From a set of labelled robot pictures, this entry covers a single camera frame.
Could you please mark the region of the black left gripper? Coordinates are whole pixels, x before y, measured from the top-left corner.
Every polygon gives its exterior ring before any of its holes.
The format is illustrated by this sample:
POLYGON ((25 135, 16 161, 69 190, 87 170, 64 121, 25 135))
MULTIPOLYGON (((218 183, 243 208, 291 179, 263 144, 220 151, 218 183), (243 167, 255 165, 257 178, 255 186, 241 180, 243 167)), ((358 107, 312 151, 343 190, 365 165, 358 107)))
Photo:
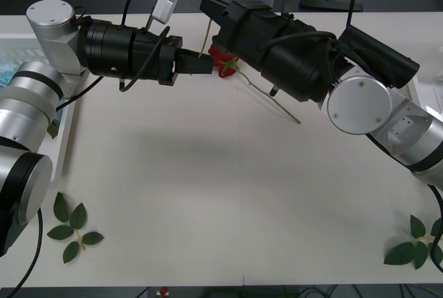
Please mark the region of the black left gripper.
POLYGON ((173 86, 178 73, 188 75, 212 73, 212 57, 181 48, 183 38, 180 36, 168 35, 151 54, 159 38, 159 35, 151 32, 136 33, 133 42, 133 76, 138 75, 139 80, 155 80, 160 85, 173 86))

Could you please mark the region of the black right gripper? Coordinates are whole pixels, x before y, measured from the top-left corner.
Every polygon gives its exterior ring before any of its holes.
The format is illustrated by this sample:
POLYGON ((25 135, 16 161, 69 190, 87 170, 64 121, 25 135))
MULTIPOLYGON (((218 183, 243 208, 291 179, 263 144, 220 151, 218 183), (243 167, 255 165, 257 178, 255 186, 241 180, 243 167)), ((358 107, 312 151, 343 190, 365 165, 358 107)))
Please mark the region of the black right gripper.
POLYGON ((215 47, 238 56, 257 71, 262 69, 266 55, 259 46, 281 35, 288 24, 287 18, 259 1, 240 4, 201 0, 199 9, 219 26, 213 36, 215 47))

